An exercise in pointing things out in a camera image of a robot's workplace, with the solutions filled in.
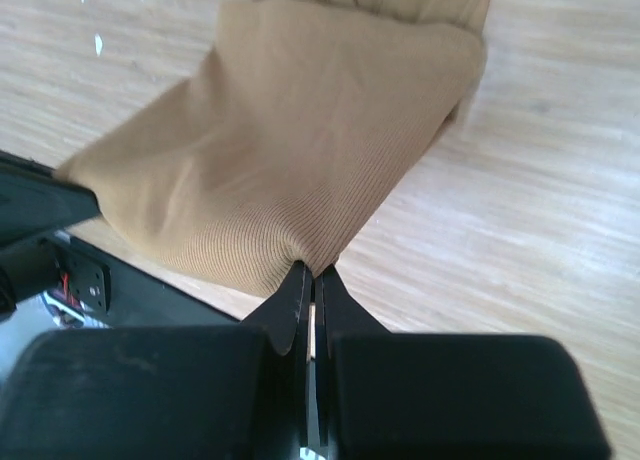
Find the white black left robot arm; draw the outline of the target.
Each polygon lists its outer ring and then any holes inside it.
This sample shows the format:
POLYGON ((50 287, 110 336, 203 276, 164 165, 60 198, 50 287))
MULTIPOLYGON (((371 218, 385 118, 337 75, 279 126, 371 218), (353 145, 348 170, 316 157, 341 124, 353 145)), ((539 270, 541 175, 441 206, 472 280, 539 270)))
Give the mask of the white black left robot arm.
POLYGON ((1 153, 1 320, 58 285, 62 266, 49 235, 99 214, 95 195, 57 180, 33 160, 1 153))

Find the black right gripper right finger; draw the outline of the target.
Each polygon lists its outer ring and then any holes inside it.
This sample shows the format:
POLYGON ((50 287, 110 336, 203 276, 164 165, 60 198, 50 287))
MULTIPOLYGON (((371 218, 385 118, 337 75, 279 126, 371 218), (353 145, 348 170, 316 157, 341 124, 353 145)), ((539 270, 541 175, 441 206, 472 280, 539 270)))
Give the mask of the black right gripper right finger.
POLYGON ((319 437, 332 459, 608 459, 573 357, 526 334, 393 333, 329 268, 314 283, 319 437))

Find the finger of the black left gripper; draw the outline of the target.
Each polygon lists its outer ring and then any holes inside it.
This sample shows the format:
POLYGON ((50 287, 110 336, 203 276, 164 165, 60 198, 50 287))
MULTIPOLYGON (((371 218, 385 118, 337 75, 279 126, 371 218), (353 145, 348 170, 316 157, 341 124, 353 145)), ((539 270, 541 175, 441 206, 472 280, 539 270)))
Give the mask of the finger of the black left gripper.
POLYGON ((11 247, 100 214, 93 192, 33 160, 1 153, 1 246, 11 247))

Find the tan brown garment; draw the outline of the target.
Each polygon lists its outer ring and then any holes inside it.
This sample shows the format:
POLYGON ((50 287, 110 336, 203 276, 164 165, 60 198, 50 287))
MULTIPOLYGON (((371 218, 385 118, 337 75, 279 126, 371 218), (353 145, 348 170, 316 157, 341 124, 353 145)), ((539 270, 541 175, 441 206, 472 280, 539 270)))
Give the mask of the tan brown garment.
POLYGON ((273 293, 333 264, 486 62, 490 0, 224 0, 180 81, 57 170, 166 268, 273 293))

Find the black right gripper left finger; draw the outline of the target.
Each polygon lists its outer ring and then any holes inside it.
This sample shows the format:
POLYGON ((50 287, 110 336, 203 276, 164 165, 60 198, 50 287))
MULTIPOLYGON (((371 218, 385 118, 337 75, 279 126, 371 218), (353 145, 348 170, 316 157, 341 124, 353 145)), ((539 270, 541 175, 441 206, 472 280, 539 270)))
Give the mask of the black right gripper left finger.
POLYGON ((243 321, 50 331, 1 392, 5 459, 295 459, 307 443, 313 278, 243 321))

